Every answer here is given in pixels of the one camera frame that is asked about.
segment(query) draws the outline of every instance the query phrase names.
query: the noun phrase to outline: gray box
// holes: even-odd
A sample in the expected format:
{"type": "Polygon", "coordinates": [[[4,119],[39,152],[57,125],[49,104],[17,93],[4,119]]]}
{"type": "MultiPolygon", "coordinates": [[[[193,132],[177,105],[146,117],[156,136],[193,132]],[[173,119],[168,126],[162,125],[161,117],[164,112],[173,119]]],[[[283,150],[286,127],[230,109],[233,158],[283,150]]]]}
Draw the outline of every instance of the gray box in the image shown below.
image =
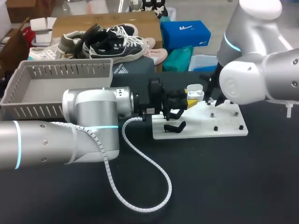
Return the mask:
{"type": "Polygon", "coordinates": [[[63,118],[63,93],[110,87],[112,64],[112,59],[23,61],[11,77],[0,106],[13,119],[63,118]]]}

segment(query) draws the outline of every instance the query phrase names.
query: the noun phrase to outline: white spiral cable wrap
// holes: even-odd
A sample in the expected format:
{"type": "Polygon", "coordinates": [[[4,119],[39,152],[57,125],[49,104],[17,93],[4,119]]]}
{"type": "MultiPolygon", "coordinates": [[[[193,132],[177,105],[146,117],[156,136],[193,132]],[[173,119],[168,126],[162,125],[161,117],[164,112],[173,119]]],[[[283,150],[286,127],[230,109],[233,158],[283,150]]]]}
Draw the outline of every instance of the white spiral cable wrap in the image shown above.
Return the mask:
{"type": "MultiPolygon", "coordinates": [[[[111,174],[111,171],[110,171],[110,166],[109,166],[109,162],[108,162],[108,159],[107,159],[107,155],[106,155],[106,152],[102,146],[102,143],[100,142],[100,140],[98,139],[98,137],[91,131],[91,130],[86,130],[84,127],[82,126],[78,126],[78,125],[75,125],[75,128],[77,130],[80,130],[80,131],[83,131],[85,132],[86,134],[90,135],[95,141],[96,143],[98,144],[99,148],[100,148],[100,151],[103,153],[103,158],[104,158],[104,163],[105,163],[105,167],[106,167],[106,172],[107,172],[107,176],[108,176],[108,179],[109,179],[109,182],[110,182],[110,185],[111,185],[111,188],[113,190],[113,192],[115,193],[115,195],[117,196],[117,198],[125,205],[127,206],[129,209],[132,209],[134,211],[138,211],[138,212],[142,212],[142,213],[148,213],[148,212],[154,212],[154,211],[157,211],[159,210],[160,208],[164,207],[166,205],[166,203],[169,201],[170,199],[170,196],[171,196],[171,193],[172,193],[172,184],[171,184],[171,181],[170,181],[170,178],[169,176],[167,175],[167,173],[158,165],[156,164],[153,160],[151,160],[149,157],[147,157],[145,154],[143,154],[142,152],[140,152],[135,146],[132,145],[132,143],[128,140],[128,138],[126,137],[126,133],[125,133],[125,130],[126,130],[126,126],[133,122],[133,121],[142,121],[142,118],[131,118],[129,120],[127,120],[123,127],[122,127],[122,130],[121,130],[121,133],[122,133],[122,136],[125,140],[125,142],[133,149],[135,150],[140,156],[142,156],[143,158],[145,158],[148,162],[150,162],[151,164],[153,164],[157,169],[159,169],[161,171],[161,173],[165,176],[166,180],[167,180],[167,183],[168,183],[168,193],[166,195],[166,198],[164,199],[164,201],[162,201],[159,205],[153,207],[153,208],[149,208],[149,209],[142,209],[142,208],[138,208],[136,206],[133,206],[132,204],[130,204],[129,202],[127,202],[121,195],[120,193],[118,192],[115,184],[114,184],[114,181],[113,181],[113,178],[112,178],[112,174],[111,174]]],[[[73,124],[68,124],[68,123],[62,123],[62,122],[52,122],[53,124],[56,124],[56,125],[60,125],[60,126],[65,126],[65,127],[68,127],[68,128],[71,128],[71,126],[73,124]]]]}

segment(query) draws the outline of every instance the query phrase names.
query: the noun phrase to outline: black sneaker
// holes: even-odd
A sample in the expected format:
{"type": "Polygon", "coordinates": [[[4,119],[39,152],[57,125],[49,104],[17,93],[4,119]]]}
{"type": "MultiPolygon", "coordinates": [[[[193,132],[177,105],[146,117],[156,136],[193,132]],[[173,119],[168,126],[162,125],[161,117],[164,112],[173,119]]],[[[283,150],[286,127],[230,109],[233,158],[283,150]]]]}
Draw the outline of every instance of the black sneaker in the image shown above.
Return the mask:
{"type": "Polygon", "coordinates": [[[165,7],[165,0],[154,0],[154,10],[158,19],[162,16],[168,16],[168,11],[165,7]]]}
{"type": "Polygon", "coordinates": [[[142,8],[144,11],[154,10],[154,0],[142,0],[142,8]]]}
{"type": "Polygon", "coordinates": [[[129,11],[130,12],[144,11],[143,8],[142,8],[142,0],[130,0],[129,11]]]}
{"type": "Polygon", "coordinates": [[[90,58],[112,58],[113,63],[131,62],[146,54],[145,39],[136,36],[114,35],[90,46],[90,58]]]}
{"type": "Polygon", "coordinates": [[[93,35],[84,41],[82,46],[82,53],[78,54],[78,58],[90,58],[89,50],[90,45],[99,44],[105,41],[108,37],[116,36],[116,35],[129,35],[136,36],[138,35],[138,29],[133,24],[121,24],[114,27],[110,27],[107,29],[97,30],[93,35]]]}

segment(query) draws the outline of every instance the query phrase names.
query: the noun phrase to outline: teal bag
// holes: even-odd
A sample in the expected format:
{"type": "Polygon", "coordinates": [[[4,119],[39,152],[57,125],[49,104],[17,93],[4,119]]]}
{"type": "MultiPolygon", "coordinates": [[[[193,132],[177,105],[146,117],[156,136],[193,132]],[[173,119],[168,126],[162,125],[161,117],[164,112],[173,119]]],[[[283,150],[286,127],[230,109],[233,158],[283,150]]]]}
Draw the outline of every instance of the teal bag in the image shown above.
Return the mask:
{"type": "Polygon", "coordinates": [[[163,71],[188,71],[193,46],[173,50],[163,63],[163,71]]]}

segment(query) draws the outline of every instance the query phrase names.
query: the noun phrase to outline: black table surface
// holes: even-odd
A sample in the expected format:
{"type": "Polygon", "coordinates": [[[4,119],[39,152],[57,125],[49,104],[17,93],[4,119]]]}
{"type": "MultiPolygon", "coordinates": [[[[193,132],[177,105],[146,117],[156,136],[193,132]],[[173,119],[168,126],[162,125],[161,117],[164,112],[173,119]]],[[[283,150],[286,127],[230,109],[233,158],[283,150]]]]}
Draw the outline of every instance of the black table surface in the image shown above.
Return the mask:
{"type": "MultiPolygon", "coordinates": [[[[199,73],[115,76],[113,86],[146,91],[148,77],[166,89],[199,82],[199,73]]],[[[267,102],[240,106],[246,137],[154,140],[151,121],[127,127],[129,140],[168,173],[173,192],[152,214],[124,207],[103,163],[0,171],[0,223],[6,224],[282,224],[299,222],[299,108],[267,102]]],[[[152,207],[167,192],[163,175],[120,137],[111,161],[115,184],[136,206],[152,207]]]]}

